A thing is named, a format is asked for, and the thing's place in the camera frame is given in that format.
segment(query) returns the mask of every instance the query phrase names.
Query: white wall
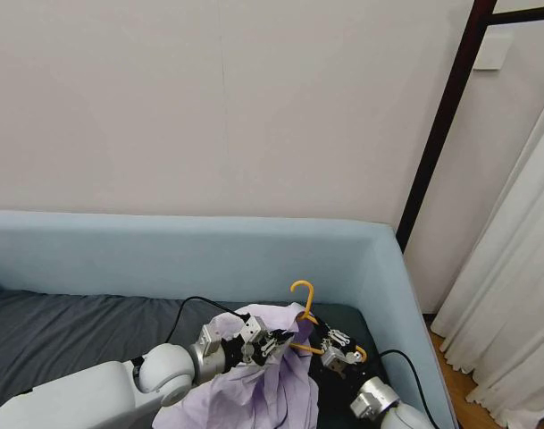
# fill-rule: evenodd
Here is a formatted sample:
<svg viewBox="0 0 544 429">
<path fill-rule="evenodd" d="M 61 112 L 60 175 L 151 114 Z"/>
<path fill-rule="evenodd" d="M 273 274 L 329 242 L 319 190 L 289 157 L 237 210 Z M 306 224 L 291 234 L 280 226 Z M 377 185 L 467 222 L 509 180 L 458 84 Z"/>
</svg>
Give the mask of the white wall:
<svg viewBox="0 0 544 429">
<path fill-rule="evenodd" d="M 0 208 L 396 226 L 470 5 L 0 0 Z M 464 97 L 407 254 L 423 310 L 543 102 L 537 23 Z"/>
</svg>

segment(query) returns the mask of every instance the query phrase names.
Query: bed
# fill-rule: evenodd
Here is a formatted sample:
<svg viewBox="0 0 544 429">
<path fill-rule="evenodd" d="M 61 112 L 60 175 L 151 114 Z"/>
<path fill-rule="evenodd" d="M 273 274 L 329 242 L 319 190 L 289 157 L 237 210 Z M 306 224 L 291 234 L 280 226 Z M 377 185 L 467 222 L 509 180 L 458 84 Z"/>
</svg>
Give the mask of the bed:
<svg viewBox="0 0 544 429">
<path fill-rule="evenodd" d="M 456 427 L 392 230 L 337 220 L 0 212 L 0 405 L 149 351 L 170 330 L 179 299 L 291 302 L 305 298 L 289 292 L 299 278 L 315 284 L 314 312 L 372 357 L 375 344 L 406 352 L 435 420 Z M 181 344 L 219 312 L 190 304 L 173 337 Z M 401 398 L 423 410 L 405 362 L 389 356 L 384 367 Z M 320 427 L 346 418 L 321 402 L 320 413 Z"/>
</svg>

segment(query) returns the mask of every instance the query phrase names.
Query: purple garment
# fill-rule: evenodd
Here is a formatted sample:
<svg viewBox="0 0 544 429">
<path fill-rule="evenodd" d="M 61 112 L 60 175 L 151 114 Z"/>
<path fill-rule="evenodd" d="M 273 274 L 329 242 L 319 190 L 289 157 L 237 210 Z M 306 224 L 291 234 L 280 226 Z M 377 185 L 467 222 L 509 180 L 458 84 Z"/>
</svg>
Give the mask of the purple garment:
<svg viewBox="0 0 544 429">
<path fill-rule="evenodd" d="M 304 308 L 252 304 L 238 310 L 258 315 L 269 330 L 295 332 L 294 342 L 305 343 L 312 325 L 297 322 Z M 237 334 L 243 322 L 222 314 L 211 322 L 223 338 Z M 154 429 L 307 429 L 317 426 L 317 384 L 309 377 L 311 354 L 295 351 L 288 344 L 268 357 L 266 365 L 236 366 L 217 375 L 176 405 L 162 408 L 153 422 Z"/>
</svg>

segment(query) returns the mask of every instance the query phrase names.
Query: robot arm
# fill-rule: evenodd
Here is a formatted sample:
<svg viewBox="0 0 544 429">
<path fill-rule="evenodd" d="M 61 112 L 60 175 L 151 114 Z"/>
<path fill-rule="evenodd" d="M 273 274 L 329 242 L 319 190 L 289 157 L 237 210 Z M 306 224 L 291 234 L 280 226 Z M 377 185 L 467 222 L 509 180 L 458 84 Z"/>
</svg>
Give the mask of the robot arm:
<svg viewBox="0 0 544 429">
<path fill-rule="evenodd" d="M 325 388 L 335 389 L 349 398 L 356 418 L 378 422 L 381 429 L 433 429 L 427 417 L 402 402 L 397 393 L 385 384 L 364 362 L 356 350 L 356 341 L 345 333 L 331 329 L 323 320 L 315 330 L 319 334 L 319 357 L 322 370 L 331 373 Z"/>
<path fill-rule="evenodd" d="M 11 398 L 0 407 L 0 428 L 130 427 L 234 366 L 263 366 L 290 336 L 269 332 L 257 316 L 228 341 L 207 324 L 189 350 L 160 344 L 142 357 L 93 366 Z"/>
<path fill-rule="evenodd" d="M 320 320 L 321 365 L 338 375 L 338 389 L 351 391 L 357 418 L 381 422 L 381 429 L 432 429 L 426 417 L 400 401 L 379 377 L 366 375 L 356 343 Z M 127 362 L 106 362 L 42 384 L 0 407 L 0 428 L 63 429 L 130 427 L 142 416 L 182 400 L 194 385 L 238 365 L 265 365 L 291 337 L 269 332 L 250 316 L 230 340 L 210 324 L 188 350 L 161 344 Z"/>
</svg>

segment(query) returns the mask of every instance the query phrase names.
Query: dark gray bed sheet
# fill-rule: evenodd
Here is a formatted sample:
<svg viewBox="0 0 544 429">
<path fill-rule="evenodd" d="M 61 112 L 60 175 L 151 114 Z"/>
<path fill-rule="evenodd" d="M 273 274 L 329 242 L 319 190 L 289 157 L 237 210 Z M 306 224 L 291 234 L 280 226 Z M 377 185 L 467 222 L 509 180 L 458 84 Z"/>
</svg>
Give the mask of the dark gray bed sheet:
<svg viewBox="0 0 544 429">
<path fill-rule="evenodd" d="M 147 353 L 165 341 L 180 302 L 0 291 L 0 406 L 42 383 L 106 361 L 125 361 Z M 225 304 L 233 309 L 245 305 Z M 314 304 L 313 311 L 331 326 L 356 338 L 371 357 L 377 356 L 358 310 Z M 188 346 L 197 339 L 201 326 L 220 313 L 204 302 L 187 303 L 171 342 Z M 358 423 L 348 416 L 322 414 L 320 410 L 320 427 Z"/>
</svg>

